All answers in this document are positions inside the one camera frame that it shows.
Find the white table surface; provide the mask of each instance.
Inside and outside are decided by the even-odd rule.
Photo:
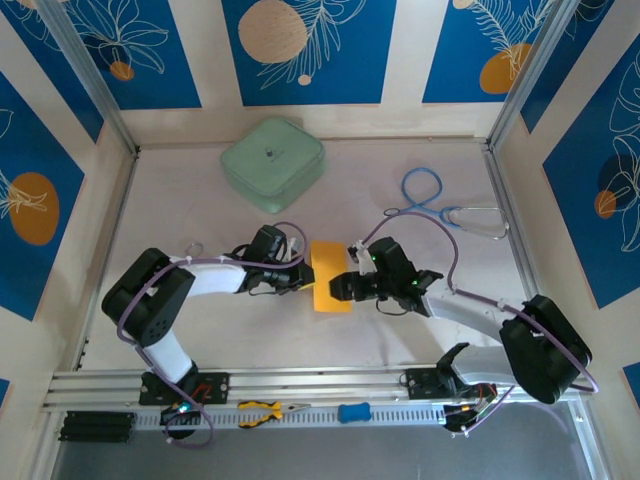
[[[248,204],[227,183],[219,157],[226,145],[143,150],[124,210],[100,301],[148,247],[184,256],[193,241],[205,255],[219,255],[248,243],[265,223],[299,224],[310,240],[362,239],[383,218],[382,211],[405,206],[400,181],[416,166],[436,170],[444,192],[437,207],[495,205],[480,145],[423,140],[325,142],[324,176],[278,215]],[[410,189],[432,192],[428,176]],[[456,283],[496,298],[524,299],[507,239],[493,241],[453,231],[461,251]],[[452,259],[448,239],[415,217],[394,219],[380,232],[393,236],[417,269],[446,273]],[[444,280],[430,288],[445,288]],[[174,329],[200,367],[324,367],[432,363],[459,341],[492,344],[464,326],[415,314],[389,317],[373,302],[350,314],[313,310],[311,291],[279,296],[212,294],[189,299]],[[133,369],[144,365],[120,342],[101,312],[92,319],[84,370]]]

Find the yellow-handled pliers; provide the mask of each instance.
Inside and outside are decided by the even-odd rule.
[[[310,406],[311,406],[310,403],[282,404],[280,402],[267,403],[267,402],[258,402],[255,400],[251,400],[248,402],[240,402],[238,403],[238,408],[240,410],[246,410],[249,408],[264,408],[271,411],[259,420],[255,420],[253,422],[241,422],[240,424],[238,424],[238,426],[240,428],[255,428],[271,420],[281,420],[286,413],[297,412],[298,410],[309,408]]]

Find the beige circle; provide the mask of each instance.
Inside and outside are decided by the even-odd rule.
[[[453,6],[458,10],[469,8],[475,0],[453,0]]]
[[[238,25],[242,47],[257,62],[281,63],[307,44],[307,27],[293,7],[281,0],[260,0]]]
[[[311,83],[311,77],[309,75],[300,75],[298,77],[298,83],[303,87],[306,87]]]
[[[27,8],[31,10],[35,10],[36,6],[33,4],[33,0],[16,0],[18,3],[21,3]],[[58,0],[58,3],[68,2],[69,0]]]

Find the gray floor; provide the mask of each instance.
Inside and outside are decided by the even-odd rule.
[[[66,444],[57,480],[399,480],[589,478],[568,409],[506,405],[470,438],[439,427],[224,430],[204,450],[159,432],[129,445]]]

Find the mint green case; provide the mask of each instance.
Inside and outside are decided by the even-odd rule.
[[[231,186],[269,213],[291,205],[326,169],[322,143],[279,117],[258,124],[220,160]]]

